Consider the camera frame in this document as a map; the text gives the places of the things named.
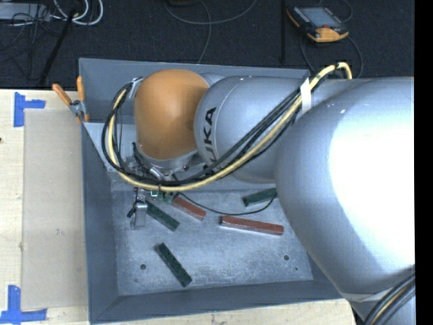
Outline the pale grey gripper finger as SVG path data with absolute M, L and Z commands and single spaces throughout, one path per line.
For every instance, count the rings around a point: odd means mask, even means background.
M 132 230 L 142 230 L 145 227 L 147 220 L 147 209 L 148 206 L 146 202 L 142 200 L 137 200 L 134 202 L 131 216 Z

